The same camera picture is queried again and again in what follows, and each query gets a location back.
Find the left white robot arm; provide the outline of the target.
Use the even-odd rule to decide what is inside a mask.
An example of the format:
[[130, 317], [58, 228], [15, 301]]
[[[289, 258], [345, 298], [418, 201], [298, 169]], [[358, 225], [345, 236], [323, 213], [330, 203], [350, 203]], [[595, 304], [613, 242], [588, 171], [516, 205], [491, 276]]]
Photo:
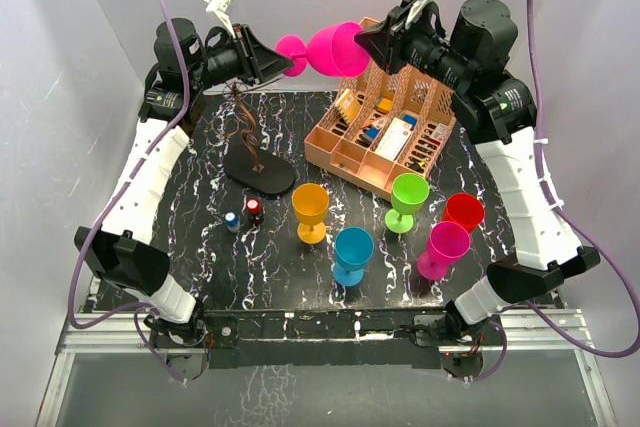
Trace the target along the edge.
[[155, 309], [175, 338], [194, 346], [207, 323], [195, 314], [195, 297], [171, 275], [169, 256], [151, 245], [159, 203], [199, 120], [203, 91], [232, 80], [263, 84], [293, 62], [259, 42], [247, 25], [214, 27], [201, 38], [185, 18], [161, 23], [153, 49], [156, 63], [124, 170], [96, 228], [78, 228], [74, 243], [96, 278]]

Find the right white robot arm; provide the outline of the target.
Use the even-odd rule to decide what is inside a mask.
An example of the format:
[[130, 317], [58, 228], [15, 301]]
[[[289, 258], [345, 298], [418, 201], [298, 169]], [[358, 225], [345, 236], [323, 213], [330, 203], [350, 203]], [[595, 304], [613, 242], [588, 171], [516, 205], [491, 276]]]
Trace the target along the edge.
[[480, 334], [485, 319], [585, 273], [599, 264], [600, 254], [581, 244], [561, 219], [559, 205], [545, 195], [552, 182], [536, 169], [534, 98], [506, 69], [518, 36], [509, 8], [499, 0], [467, 0], [447, 34], [433, 2], [409, 22], [415, 2], [403, 0], [355, 41], [386, 73], [411, 65], [451, 89], [454, 116], [488, 166], [506, 208], [514, 253], [490, 264], [481, 280], [446, 306], [447, 335], [466, 344]]

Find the green wine glass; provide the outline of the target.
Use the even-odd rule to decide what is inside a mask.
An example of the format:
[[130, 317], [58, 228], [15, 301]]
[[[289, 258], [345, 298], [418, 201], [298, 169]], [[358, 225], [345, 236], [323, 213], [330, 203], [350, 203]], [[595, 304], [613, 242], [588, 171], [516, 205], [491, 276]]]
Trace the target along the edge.
[[404, 173], [393, 182], [392, 208], [385, 215], [386, 227], [396, 234], [409, 232], [414, 215], [422, 208], [430, 194], [427, 180], [416, 173]]

